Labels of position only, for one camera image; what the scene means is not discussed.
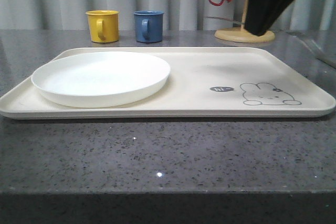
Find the yellow mug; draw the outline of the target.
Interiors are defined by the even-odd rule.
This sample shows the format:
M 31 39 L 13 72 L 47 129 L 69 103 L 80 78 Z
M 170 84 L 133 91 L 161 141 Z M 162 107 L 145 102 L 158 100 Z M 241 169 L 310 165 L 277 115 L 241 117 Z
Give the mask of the yellow mug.
M 86 12 L 92 42 L 110 43 L 119 40 L 119 12 L 90 10 Z

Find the silver fork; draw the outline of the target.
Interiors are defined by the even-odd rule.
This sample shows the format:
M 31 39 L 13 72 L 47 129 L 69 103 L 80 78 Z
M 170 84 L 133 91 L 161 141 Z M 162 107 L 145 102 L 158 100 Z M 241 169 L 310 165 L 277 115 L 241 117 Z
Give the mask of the silver fork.
M 229 19 L 229 18 L 224 18 L 224 17 L 206 16 L 205 18 L 223 20 L 223 21 L 230 22 L 230 23 L 233 23 L 233 24 L 238 24 L 238 25 L 244 25 L 245 24 L 244 22 L 239 22 L 239 21 Z

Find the blue mug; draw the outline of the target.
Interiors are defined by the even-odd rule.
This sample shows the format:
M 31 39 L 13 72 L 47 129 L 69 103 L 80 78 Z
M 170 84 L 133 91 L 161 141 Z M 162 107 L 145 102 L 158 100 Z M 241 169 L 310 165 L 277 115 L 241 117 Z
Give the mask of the blue mug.
M 163 11 L 139 10 L 134 12 L 135 38 L 142 43 L 163 40 Z

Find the white round plate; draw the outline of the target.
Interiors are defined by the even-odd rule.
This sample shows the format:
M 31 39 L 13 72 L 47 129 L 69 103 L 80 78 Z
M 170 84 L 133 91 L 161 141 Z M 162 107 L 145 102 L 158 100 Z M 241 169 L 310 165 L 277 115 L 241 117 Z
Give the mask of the white round plate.
M 49 101 L 77 108 L 105 108 L 145 99 L 165 85 L 171 67 L 144 53 L 82 53 L 34 71 L 32 84 Z

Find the wooden mug tree stand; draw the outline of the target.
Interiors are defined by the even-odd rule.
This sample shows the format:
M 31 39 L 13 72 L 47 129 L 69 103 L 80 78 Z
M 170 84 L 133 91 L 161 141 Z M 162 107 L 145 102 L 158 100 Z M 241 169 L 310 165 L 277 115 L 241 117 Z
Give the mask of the wooden mug tree stand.
M 216 3 L 220 2 L 220 0 L 212 0 L 212 1 Z M 244 9 L 241 22 L 246 21 L 247 10 L 248 10 L 248 0 L 244 0 Z M 256 36 L 248 32 L 245 29 L 245 25 L 240 25 L 239 27 L 219 29 L 215 32 L 215 37 L 221 40 L 232 42 L 259 43 L 259 42 L 273 41 L 275 39 L 275 34 L 271 31 L 267 31 L 261 36 Z

